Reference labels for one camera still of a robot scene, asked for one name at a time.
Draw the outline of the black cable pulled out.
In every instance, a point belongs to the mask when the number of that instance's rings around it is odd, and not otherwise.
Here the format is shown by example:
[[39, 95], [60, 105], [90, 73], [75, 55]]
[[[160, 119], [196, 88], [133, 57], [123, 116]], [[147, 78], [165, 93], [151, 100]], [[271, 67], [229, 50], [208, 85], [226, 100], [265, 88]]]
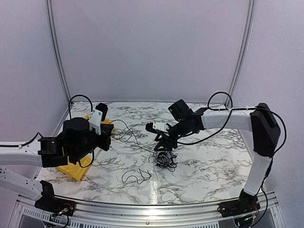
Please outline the black cable pulled out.
[[124, 143], [124, 142], [126, 143], [126, 142], [128, 142], [132, 137], [134, 137], [134, 138], [135, 138], [135, 142], [136, 142], [137, 147], [139, 147], [140, 149], [142, 149], [142, 150], [144, 150], [144, 151], [146, 151], [146, 152], [149, 152], [150, 154], [153, 154], [153, 152], [152, 152], [151, 150], [148, 150], [148, 149], [142, 147], [142, 146], [138, 143], [138, 139], [137, 139], [136, 135], [135, 135], [134, 132], [133, 132], [133, 128], [130, 128], [130, 127], [127, 125], [127, 123], [126, 123], [125, 121], [120, 120], [120, 119], [115, 119], [115, 120], [110, 121], [110, 124], [114, 124], [114, 122], [121, 122], [121, 123], [123, 123], [124, 126], [125, 126], [125, 128], [126, 128], [126, 131], [123, 133], [122, 136], [118, 136], [118, 137], [115, 137], [115, 136], [114, 136], [114, 133], [112, 133], [112, 136], [111, 136], [111, 137], [112, 137], [113, 139], [118, 140], [118, 141], [120, 141], [120, 142], [122, 142], [122, 143]]

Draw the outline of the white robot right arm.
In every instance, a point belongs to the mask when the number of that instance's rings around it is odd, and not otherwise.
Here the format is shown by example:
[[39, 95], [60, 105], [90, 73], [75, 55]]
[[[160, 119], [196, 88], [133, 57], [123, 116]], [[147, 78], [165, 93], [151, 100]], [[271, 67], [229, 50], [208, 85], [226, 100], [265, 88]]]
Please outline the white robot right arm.
[[252, 166], [241, 192], [244, 196], [235, 203], [238, 212], [247, 212], [254, 205], [252, 197], [259, 193], [277, 152], [281, 129], [275, 113], [266, 103], [245, 108], [201, 107], [193, 111], [182, 99], [172, 104], [168, 110], [176, 120], [175, 125], [157, 121], [146, 125], [147, 130], [157, 135], [155, 150], [164, 148], [172, 151], [183, 144], [181, 138], [205, 130], [215, 129], [215, 135], [223, 130], [252, 134]]

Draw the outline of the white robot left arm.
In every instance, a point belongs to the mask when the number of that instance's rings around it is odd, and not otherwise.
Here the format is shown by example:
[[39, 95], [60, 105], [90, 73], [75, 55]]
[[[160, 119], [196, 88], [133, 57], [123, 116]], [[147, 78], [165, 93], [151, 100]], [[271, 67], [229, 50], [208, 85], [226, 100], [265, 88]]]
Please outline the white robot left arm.
[[10, 171], [7, 165], [32, 165], [43, 168], [74, 165], [81, 169], [83, 176], [93, 163], [89, 154], [96, 148], [109, 150], [114, 125], [97, 121], [92, 123], [82, 117], [64, 121], [63, 131], [56, 137], [34, 137], [21, 144], [1, 145], [0, 185], [33, 200], [41, 198], [41, 203], [49, 211], [56, 211], [60, 201], [54, 196], [51, 183], [26, 178]]

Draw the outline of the yellow bin far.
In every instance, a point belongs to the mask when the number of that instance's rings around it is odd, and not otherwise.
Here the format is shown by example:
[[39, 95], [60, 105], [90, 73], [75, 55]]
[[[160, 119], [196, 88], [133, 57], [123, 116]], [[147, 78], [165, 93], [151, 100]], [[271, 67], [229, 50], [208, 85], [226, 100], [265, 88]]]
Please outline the yellow bin far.
[[[86, 120], [88, 121], [89, 115], [90, 115], [90, 114], [85, 115], [85, 116], [84, 116], [84, 119], [86, 119]], [[110, 121], [109, 121], [108, 119], [105, 119], [104, 121], [102, 121], [102, 124], [110, 124]]]

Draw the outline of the yellow bin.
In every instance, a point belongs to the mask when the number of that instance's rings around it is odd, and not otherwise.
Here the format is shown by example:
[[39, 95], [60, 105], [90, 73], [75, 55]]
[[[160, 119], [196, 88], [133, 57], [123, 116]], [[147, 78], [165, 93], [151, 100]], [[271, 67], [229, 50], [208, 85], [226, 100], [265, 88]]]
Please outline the yellow bin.
[[55, 168], [56, 171], [67, 175], [71, 179], [74, 179], [76, 181], [81, 181], [90, 168], [92, 158], [89, 156], [82, 158], [80, 160], [80, 163], [83, 167], [81, 167], [79, 163], [77, 163], [76, 165], [70, 163], [69, 157], [67, 157], [67, 161], [68, 161], [67, 165], [56, 167]]
[[[85, 115], [85, 116], [84, 116], [84, 119], [86, 119], [86, 120], [88, 121], [89, 115], [90, 115], [90, 114]], [[104, 121], [102, 121], [102, 124], [110, 124], [110, 121], [109, 121], [108, 119], [105, 119]]]

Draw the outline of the yellow bin near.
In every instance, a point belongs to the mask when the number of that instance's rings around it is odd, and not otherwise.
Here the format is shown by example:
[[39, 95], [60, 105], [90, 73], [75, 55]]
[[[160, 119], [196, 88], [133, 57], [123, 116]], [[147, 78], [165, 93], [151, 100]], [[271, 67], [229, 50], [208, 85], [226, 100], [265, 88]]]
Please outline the yellow bin near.
[[68, 161], [67, 165], [56, 167], [55, 168], [56, 171], [67, 175], [71, 179], [74, 179], [76, 181], [81, 181], [90, 168], [92, 158], [89, 156], [82, 158], [80, 160], [80, 163], [83, 167], [81, 167], [79, 163], [77, 163], [76, 165], [70, 163], [69, 157], [67, 157], [67, 161]]

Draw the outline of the aluminium front rail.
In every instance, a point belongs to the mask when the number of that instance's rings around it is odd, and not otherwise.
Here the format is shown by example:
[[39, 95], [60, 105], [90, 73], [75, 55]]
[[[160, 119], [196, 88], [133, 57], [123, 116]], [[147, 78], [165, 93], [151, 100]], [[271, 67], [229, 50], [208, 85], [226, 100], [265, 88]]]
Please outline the aluminium front rail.
[[243, 214], [228, 214], [234, 200], [184, 205], [127, 205], [62, 197], [74, 206], [68, 216], [54, 217], [18, 196], [10, 228], [284, 228], [273, 191], [258, 195], [259, 207]]

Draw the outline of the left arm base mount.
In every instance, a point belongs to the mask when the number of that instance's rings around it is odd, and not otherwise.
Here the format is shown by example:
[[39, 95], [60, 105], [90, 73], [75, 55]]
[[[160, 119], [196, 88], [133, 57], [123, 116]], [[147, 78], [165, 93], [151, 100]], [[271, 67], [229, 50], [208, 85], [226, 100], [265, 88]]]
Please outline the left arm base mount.
[[40, 181], [42, 185], [41, 197], [35, 201], [35, 208], [59, 214], [60, 212], [73, 216], [76, 203], [71, 200], [55, 197], [53, 185], [47, 181]]

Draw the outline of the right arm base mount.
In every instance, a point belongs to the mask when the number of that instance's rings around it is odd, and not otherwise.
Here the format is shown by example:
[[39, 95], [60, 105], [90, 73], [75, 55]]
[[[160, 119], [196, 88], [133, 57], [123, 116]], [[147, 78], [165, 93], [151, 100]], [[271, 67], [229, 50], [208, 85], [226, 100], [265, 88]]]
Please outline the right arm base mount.
[[241, 191], [239, 198], [219, 203], [217, 211], [223, 218], [250, 213], [260, 209], [257, 194], [250, 195], [244, 190]]

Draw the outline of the left aluminium corner post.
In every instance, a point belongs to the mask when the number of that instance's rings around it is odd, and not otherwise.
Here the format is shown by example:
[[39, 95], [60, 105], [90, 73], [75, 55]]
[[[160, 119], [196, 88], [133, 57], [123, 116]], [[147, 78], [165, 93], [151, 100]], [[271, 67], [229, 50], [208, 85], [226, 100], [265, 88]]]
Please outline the left aluminium corner post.
[[49, 32], [50, 32], [51, 44], [52, 44], [52, 48], [53, 48], [53, 52], [54, 52], [55, 63], [56, 63], [58, 74], [59, 74], [59, 80], [60, 80], [60, 83], [63, 88], [65, 99], [66, 99], [67, 103], [69, 103], [71, 94], [69, 91], [66, 73], [65, 73], [63, 61], [61, 58], [59, 43], [58, 43], [58, 39], [57, 39], [57, 30], [56, 30], [56, 25], [55, 25], [53, 1], [46, 0], [45, 4], [46, 4], [47, 21], [48, 21], [48, 27], [49, 27]]

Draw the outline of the aluminium corner post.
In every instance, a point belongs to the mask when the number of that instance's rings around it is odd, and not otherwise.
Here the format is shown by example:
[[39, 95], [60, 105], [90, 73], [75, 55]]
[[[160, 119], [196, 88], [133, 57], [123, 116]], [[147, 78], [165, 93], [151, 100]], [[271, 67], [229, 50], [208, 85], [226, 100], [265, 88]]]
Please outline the aluminium corner post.
[[46, 4], [47, 21], [48, 21], [48, 27], [49, 27], [49, 32], [50, 32], [51, 44], [52, 44], [52, 48], [53, 48], [53, 52], [54, 52], [55, 63], [56, 63], [58, 74], [59, 74], [59, 80], [60, 80], [60, 83], [63, 88], [65, 99], [66, 99], [67, 103], [69, 103], [71, 94], [69, 91], [66, 73], [65, 73], [63, 61], [61, 58], [59, 43], [58, 43], [58, 39], [57, 39], [57, 30], [56, 30], [56, 25], [55, 25], [53, 1], [46, 0], [45, 4]]
[[232, 81], [231, 81], [231, 84], [230, 84], [230, 87], [228, 90], [228, 93], [231, 98], [233, 97], [233, 95], [235, 93], [235, 90], [236, 90], [236, 87], [237, 87], [237, 84], [238, 84], [238, 81], [240, 78], [242, 66], [243, 66], [243, 63], [245, 60], [246, 52], [248, 49], [250, 36], [251, 36], [251, 32], [252, 32], [252, 27], [253, 27], [253, 23], [254, 23], [255, 8], [256, 8], [256, 0], [249, 0], [247, 16], [246, 16], [246, 21], [245, 21], [245, 28], [244, 28], [243, 37], [241, 40], [241, 46], [240, 46], [236, 66], [235, 66], [235, 69], [233, 72]]

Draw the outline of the right aluminium corner post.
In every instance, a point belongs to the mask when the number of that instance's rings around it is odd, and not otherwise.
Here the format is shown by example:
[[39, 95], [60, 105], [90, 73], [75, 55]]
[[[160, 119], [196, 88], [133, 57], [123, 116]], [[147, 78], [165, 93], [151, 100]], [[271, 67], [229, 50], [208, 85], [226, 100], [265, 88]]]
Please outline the right aluminium corner post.
[[253, 27], [253, 23], [254, 23], [255, 8], [256, 8], [256, 0], [249, 0], [247, 16], [246, 16], [246, 21], [245, 21], [245, 28], [244, 28], [243, 37], [241, 40], [241, 46], [240, 46], [236, 66], [235, 66], [235, 69], [233, 72], [232, 81], [231, 81], [231, 84], [230, 84], [230, 87], [228, 90], [228, 93], [231, 98], [233, 97], [233, 95], [235, 93], [235, 90], [236, 90], [236, 87], [237, 87], [237, 84], [238, 84], [238, 81], [240, 78], [242, 66], [243, 66], [243, 63], [245, 60], [246, 52], [248, 49], [250, 36], [251, 36], [251, 32], [252, 32], [252, 27]]

